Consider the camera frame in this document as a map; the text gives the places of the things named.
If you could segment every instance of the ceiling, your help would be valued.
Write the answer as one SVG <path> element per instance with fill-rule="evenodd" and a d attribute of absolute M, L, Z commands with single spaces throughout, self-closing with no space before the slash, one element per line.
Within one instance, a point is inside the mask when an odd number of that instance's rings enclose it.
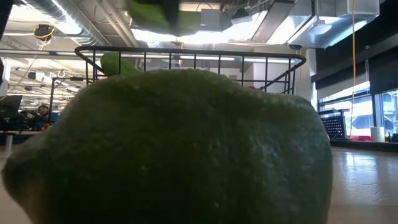
<path fill-rule="evenodd" d="M 299 2 L 307 2 L 309 0 L 298 0 Z M 96 32 L 100 39 L 106 45 L 128 47 L 145 47 L 146 44 L 137 41 L 130 31 L 134 21 L 126 13 L 126 0 L 70 0 L 65 1 L 70 4 L 70 12 L 78 15 L 79 20 L 84 21 L 84 25 L 90 28 L 90 32 Z M 185 3 L 191 3 L 194 7 L 207 8 L 207 4 L 192 0 L 184 0 Z M 209 0 L 206 3 L 223 3 L 229 6 L 246 6 L 247 4 L 257 4 L 258 0 Z M 39 24 L 48 24 L 58 28 L 49 16 L 33 10 L 30 7 L 18 4 L 12 9 L 9 21 L 6 27 L 6 33 L 0 42 L 0 49 L 21 49 L 21 50 L 39 50 L 42 42 L 37 40 L 33 35 L 33 30 Z M 64 34 L 61 29 L 55 29 L 50 42 L 43 46 L 43 50 L 48 51 L 66 51 L 72 52 L 76 47 L 81 45 L 82 34 L 70 35 Z M 250 41 L 229 42 L 222 44 L 183 44 L 176 45 L 170 42 L 163 43 L 163 47 L 184 49 L 209 49 L 209 50 L 228 50 L 228 51 L 244 51 L 244 52 L 270 52 L 270 53 L 286 53 L 296 54 L 297 51 L 291 50 L 288 45 L 267 45 L 265 43 L 254 43 Z M 11 64 L 11 76 L 9 80 L 10 88 L 8 93 L 23 94 L 25 100 L 31 100 L 30 107 L 39 106 L 42 103 L 49 103 L 50 84 L 39 80 L 31 80 L 27 78 L 26 70 L 31 66 L 31 71 L 43 71 L 46 74 L 58 74 L 60 71 L 66 72 L 67 77 L 85 76 L 85 63 L 78 57 L 50 57 L 46 59 L 34 59 L 31 56 L 23 55 L 7 55 L 9 64 Z M 232 68 L 239 68 L 239 65 L 230 65 Z M 65 81 L 63 85 L 55 89 L 55 105 L 59 108 L 67 103 L 75 92 L 67 91 L 67 88 L 75 85 L 84 85 L 84 83 L 72 83 Z"/>

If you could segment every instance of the wire basket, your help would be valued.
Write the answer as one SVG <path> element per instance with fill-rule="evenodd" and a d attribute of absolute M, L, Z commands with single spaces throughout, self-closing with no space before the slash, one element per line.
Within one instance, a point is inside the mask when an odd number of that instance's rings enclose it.
<path fill-rule="evenodd" d="M 52 90 L 50 98 L 50 112 L 52 111 L 53 92 L 55 82 L 57 80 L 70 80 L 70 81 L 86 81 L 86 85 L 93 83 L 108 75 L 104 74 L 104 70 L 98 63 L 98 59 L 105 53 L 114 53 L 119 56 L 119 73 L 122 69 L 122 58 L 134 60 L 140 65 L 143 72 L 152 69 L 148 65 L 152 60 L 161 60 L 161 62 L 168 62 L 168 67 L 163 69 L 176 69 L 174 67 L 175 61 L 189 61 L 192 69 L 201 69 L 199 61 L 209 62 L 215 64 L 216 70 L 213 72 L 222 74 L 223 63 L 238 64 L 240 78 L 234 78 L 242 86 L 255 83 L 262 91 L 267 91 L 271 85 L 280 83 L 283 85 L 281 94 L 294 94 L 295 89 L 295 75 L 296 70 L 302 66 L 307 59 L 302 55 L 295 54 L 272 54 L 260 52 L 233 52 L 233 51 L 220 51 L 220 50 L 191 50 L 191 49 L 154 49 L 154 48 L 134 48 L 134 47 L 100 47 L 100 46 L 81 46 L 75 49 L 77 56 L 86 62 L 86 77 L 72 77 L 72 78 L 53 78 Z M 280 75 L 275 76 L 275 72 L 269 71 L 269 64 L 285 63 L 287 69 Z M 245 77 L 245 71 L 251 64 L 261 65 L 264 69 L 264 76 L 261 79 Z M 89 66 L 93 67 L 92 75 L 89 74 Z"/>

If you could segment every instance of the window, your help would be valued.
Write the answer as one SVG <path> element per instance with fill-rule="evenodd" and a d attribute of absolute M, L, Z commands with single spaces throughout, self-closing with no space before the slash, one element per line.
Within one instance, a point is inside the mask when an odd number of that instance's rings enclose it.
<path fill-rule="evenodd" d="M 349 111 L 344 112 L 347 136 L 350 135 L 351 131 L 351 102 L 352 99 L 332 104 L 327 104 L 327 102 L 325 102 L 325 105 L 323 107 L 323 110 L 349 109 Z M 353 128 L 351 136 L 370 136 L 371 127 L 373 127 L 373 110 L 371 96 L 366 95 L 355 98 L 353 111 Z"/>
<path fill-rule="evenodd" d="M 370 89 L 370 82 L 367 81 L 367 82 L 361 83 L 359 85 L 356 85 L 354 94 L 367 92 L 367 91 L 369 91 L 369 89 Z M 351 87 L 351 88 L 347 88 L 343 91 L 340 91 L 338 93 L 335 93 L 333 95 L 322 98 L 320 100 L 320 102 L 327 102 L 327 101 L 335 100 L 335 99 L 342 98 L 345 96 L 351 96 L 352 94 L 353 94 L 353 88 Z"/>
<path fill-rule="evenodd" d="M 390 132 L 398 133 L 398 90 L 389 91 L 382 94 L 383 123 L 386 136 Z"/>

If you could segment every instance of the fluorescent light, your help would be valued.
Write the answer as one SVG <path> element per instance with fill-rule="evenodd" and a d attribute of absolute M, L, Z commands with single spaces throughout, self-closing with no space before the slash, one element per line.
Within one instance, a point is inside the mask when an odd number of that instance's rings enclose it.
<path fill-rule="evenodd" d="M 229 40 L 248 40 L 257 31 L 259 24 L 264 20 L 267 11 L 252 16 L 251 22 L 242 22 L 231 26 L 223 32 L 198 31 L 192 35 L 176 37 L 169 34 L 158 34 L 151 31 L 131 29 L 137 40 L 156 44 L 159 42 L 179 41 L 185 44 L 219 44 Z"/>
<path fill-rule="evenodd" d="M 44 93 L 43 93 L 43 94 L 41 94 L 41 93 L 38 93 L 38 94 L 34 94 L 34 93 L 8 93 L 7 96 L 37 96 L 37 97 L 50 97 L 51 94 L 44 94 Z M 64 97 L 64 96 L 71 97 L 71 96 L 75 96 L 75 95 L 73 95 L 73 94 L 54 94 L 53 96 L 54 96 L 54 97 Z"/>
<path fill-rule="evenodd" d="M 313 17 L 310 19 L 301 29 L 299 29 L 288 41 L 288 44 L 291 44 L 293 41 L 295 41 L 298 37 L 300 37 L 304 31 L 306 31 L 312 24 L 317 20 L 317 17 Z"/>
<path fill-rule="evenodd" d="M 21 108 L 37 108 L 37 106 L 21 106 Z"/>
<path fill-rule="evenodd" d="M 253 62 L 253 63 L 266 63 L 267 62 L 266 59 L 262 59 L 262 58 L 245 58 L 244 61 L 245 62 Z M 295 60 L 291 60 L 290 62 L 291 62 L 291 64 L 296 63 Z M 268 59 L 268 63 L 289 63 L 289 60 L 288 59 Z"/>
<path fill-rule="evenodd" d="M 158 34 L 155 32 L 139 29 L 131 29 L 131 31 L 137 40 L 142 40 L 145 42 L 158 43 L 176 41 L 176 37 L 170 34 Z"/>
<path fill-rule="evenodd" d="M 326 24 L 323 20 L 317 20 L 312 24 L 308 34 L 310 35 L 322 35 L 327 33 L 331 29 L 331 24 Z"/>
<path fill-rule="evenodd" d="M 241 22 L 234 24 L 223 31 L 223 35 L 228 40 L 249 40 L 256 33 L 257 28 L 267 15 L 267 11 L 256 13 L 252 16 L 251 22 Z"/>
<path fill-rule="evenodd" d="M 79 92 L 79 88 L 75 88 L 75 87 L 69 87 L 69 88 L 67 88 L 67 90 L 70 90 L 70 91 L 74 91 L 74 92 Z"/>
<path fill-rule="evenodd" d="M 193 60 L 194 56 L 180 56 L 181 59 Z M 218 57 L 207 57 L 207 56 L 197 56 L 197 60 L 218 60 Z M 223 61 L 234 61 L 235 58 L 232 57 L 221 57 Z"/>
<path fill-rule="evenodd" d="M 267 44 L 284 44 L 294 34 L 293 18 L 287 17 L 283 23 L 275 30 Z"/>
<path fill-rule="evenodd" d="M 267 42 L 280 25 L 286 20 L 289 12 L 295 6 L 295 1 L 275 0 L 267 16 L 261 22 L 258 30 L 253 35 L 253 41 Z"/>
<path fill-rule="evenodd" d="M 69 86 L 69 84 L 64 83 L 64 82 L 61 82 L 61 81 L 59 81 L 59 80 L 56 80 L 55 82 L 58 83 L 58 84 L 61 84 L 61 85 L 63 85 L 63 86 Z"/>
<path fill-rule="evenodd" d="M 177 37 L 177 40 L 185 44 L 219 44 L 228 41 L 222 32 L 207 31 L 198 31 L 193 35 Z"/>
<path fill-rule="evenodd" d="M 122 54 L 122 58 L 144 58 L 143 54 Z M 152 55 L 147 54 L 148 59 L 169 59 L 169 55 Z"/>
<path fill-rule="evenodd" d="M 325 21 L 326 24 L 333 24 L 340 20 L 339 17 L 331 17 L 331 16 L 320 16 L 319 20 Z"/>
<path fill-rule="evenodd" d="M 201 11 L 202 9 L 219 9 L 219 3 L 201 3 L 199 2 L 181 2 L 180 3 L 180 10 L 181 11 L 190 11 L 190 12 L 197 12 Z"/>
<path fill-rule="evenodd" d="M 12 50 L 1 49 L 2 54 L 28 54 L 28 55 L 50 55 L 50 52 L 40 50 Z"/>

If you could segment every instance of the light fixture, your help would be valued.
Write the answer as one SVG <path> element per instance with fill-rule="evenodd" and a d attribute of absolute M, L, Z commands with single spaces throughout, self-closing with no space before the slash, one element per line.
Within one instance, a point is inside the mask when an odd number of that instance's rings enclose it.
<path fill-rule="evenodd" d="M 220 3 L 200 3 L 198 2 L 181 2 L 180 3 L 180 11 L 190 11 L 190 12 L 197 12 L 201 11 L 202 9 L 219 9 Z"/>
<path fill-rule="evenodd" d="M 37 97 L 50 97 L 51 94 L 45 94 L 45 93 L 8 93 L 8 96 L 37 96 Z M 75 96 L 74 94 L 54 94 L 54 97 L 73 97 Z"/>
<path fill-rule="evenodd" d="M 229 40 L 249 40 L 257 31 L 260 23 L 264 20 L 267 11 L 262 11 L 251 16 L 246 22 L 237 23 L 223 32 L 198 31 L 192 35 L 176 37 L 170 34 L 158 34 L 148 30 L 131 29 L 137 40 L 147 43 L 174 42 L 184 44 L 219 44 Z"/>
<path fill-rule="evenodd" d="M 180 56 L 180 59 L 185 60 L 193 60 L 195 59 L 194 56 Z M 207 56 L 197 56 L 197 60 L 218 60 L 218 57 L 207 57 Z M 221 57 L 220 60 L 222 61 L 234 61 L 235 58 L 232 57 Z"/>
<path fill-rule="evenodd" d="M 339 17 L 331 17 L 331 16 L 319 16 L 319 20 L 325 21 L 326 24 L 333 24 L 339 21 L 341 18 Z"/>
<path fill-rule="evenodd" d="M 275 30 L 273 35 L 267 41 L 267 44 L 284 44 L 294 32 L 294 21 L 287 17 L 283 23 Z"/>
<path fill-rule="evenodd" d="M 291 44 L 293 41 L 295 41 L 298 37 L 300 37 L 304 31 L 306 31 L 315 21 L 317 20 L 317 17 L 312 17 L 303 27 L 301 27 L 288 41 L 288 44 Z"/>
<path fill-rule="evenodd" d="M 330 29 L 331 29 L 331 24 L 327 24 L 323 20 L 317 20 L 312 24 L 310 30 L 308 31 L 308 34 L 322 35 L 328 32 Z"/>
<path fill-rule="evenodd" d="M 69 84 L 61 82 L 59 80 L 56 80 L 55 83 L 58 83 L 58 84 L 63 85 L 63 86 L 69 86 Z"/>
<path fill-rule="evenodd" d="M 69 88 L 67 88 L 67 90 L 70 90 L 70 91 L 74 91 L 75 93 L 77 93 L 77 92 L 79 92 L 79 88 L 75 88 L 75 87 L 69 87 Z"/>
<path fill-rule="evenodd" d="M 266 63 L 266 59 L 261 59 L 261 58 L 245 58 L 245 62 L 253 62 L 253 63 Z M 292 59 L 291 64 L 296 64 L 296 60 Z M 268 63 L 289 63 L 288 59 L 268 59 Z"/>
<path fill-rule="evenodd" d="M 294 6 L 295 1 L 275 0 L 252 40 L 267 42 L 278 27 L 285 21 Z"/>

